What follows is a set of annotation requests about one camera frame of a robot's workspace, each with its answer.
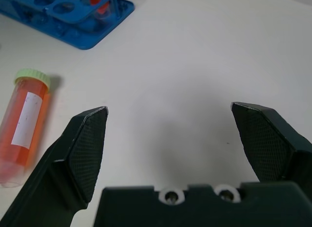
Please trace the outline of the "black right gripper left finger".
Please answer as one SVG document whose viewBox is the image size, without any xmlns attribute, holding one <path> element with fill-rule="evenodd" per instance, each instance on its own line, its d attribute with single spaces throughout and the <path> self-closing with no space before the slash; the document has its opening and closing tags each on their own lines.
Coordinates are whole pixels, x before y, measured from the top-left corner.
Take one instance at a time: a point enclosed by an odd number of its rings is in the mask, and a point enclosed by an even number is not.
<svg viewBox="0 0 312 227">
<path fill-rule="evenodd" d="M 93 197 L 108 108 L 75 115 L 46 150 L 0 221 L 2 227 L 68 227 Z"/>
</svg>

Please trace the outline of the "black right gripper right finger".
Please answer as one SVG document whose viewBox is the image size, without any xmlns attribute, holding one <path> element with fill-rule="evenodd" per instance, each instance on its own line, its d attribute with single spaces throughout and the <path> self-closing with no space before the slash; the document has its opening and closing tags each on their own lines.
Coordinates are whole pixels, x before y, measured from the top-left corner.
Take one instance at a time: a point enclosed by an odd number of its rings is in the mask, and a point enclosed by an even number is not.
<svg viewBox="0 0 312 227">
<path fill-rule="evenodd" d="M 245 155 L 259 181 L 312 182 L 312 144 L 272 108 L 231 105 Z"/>
</svg>

